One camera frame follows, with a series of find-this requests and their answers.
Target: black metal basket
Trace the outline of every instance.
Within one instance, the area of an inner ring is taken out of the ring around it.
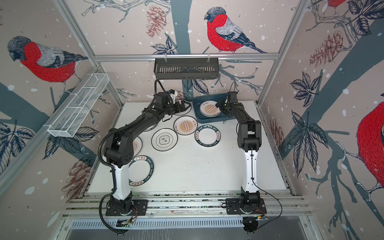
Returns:
[[[157,79],[216,79],[218,58],[156,58]]]

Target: white tabletop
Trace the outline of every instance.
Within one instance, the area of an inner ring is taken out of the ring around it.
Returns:
[[[241,101],[247,113],[259,120],[254,102]],[[125,103],[116,128],[136,119],[149,103]],[[188,114],[195,118],[194,110]],[[239,192],[245,174],[244,151],[237,146],[237,120],[207,123],[221,133],[220,142],[213,147],[199,145],[194,134],[178,136],[178,142],[171,150],[160,152],[151,144],[152,136],[160,129],[173,129],[174,121],[160,122],[153,130],[143,132],[139,137],[143,147],[138,155],[149,156],[154,162],[152,177],[140,186],[131,187],[135,194],[177,194],[177,193],[229,193]],[[265,131],[262,128],[262,146],[257,157],[257,183],[265,190],[286,189]],[[110,168],[100,164],[88,189],[88,194],[110,192],[113,187]]]

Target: white wire mesh basket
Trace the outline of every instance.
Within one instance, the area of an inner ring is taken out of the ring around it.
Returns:
[[[48,129],[54,137],[73,137],[109,82],[107,74],[93,73]]]

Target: round plate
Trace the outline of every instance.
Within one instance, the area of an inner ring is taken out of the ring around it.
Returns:
[[[168,151],[177,143],[177,133],[169,128],[158,130],[152,136],[152,146],[158,151]]]
[[[200,112],[206,117],[216,117],[221,113],[220,109],[218,109],[215,104],[215,101],[205,101],[200,105]]]
[[[176,119],[173,129],[180,135],[192,134],[197,129],[197,121],[190,116],[182,116]]]
[[[139,186],[147,182],[153,174],[153,161],[148,156],[137,156],[129,162],[129,184]]]
[[[200,126],[195,132],[195,139],[198,144],[204,147],[213,147],[220,141],[221,135],[217,128],[212,125]]]
[[[155,125],[153,125],[153,126],[147,128],[147,129],[145,129],[144,132],[148,132],[148,131],[154,129],[156,126],[157,126],[157,123],[156,123]]]
[[[189,107],[187,110],[185,110],[184,112],[176,113],[175,115],[177,115],[177,116],[186,115],[187,113],[189,113],[189,111],[191,111],[191,108],[192,108],[192,106],[190,106],[190,107]]]
[[[143,141],[141,138],[137,137],[133,141],[133,156],[136,156],[141,151],[141,148],[143,147]]]

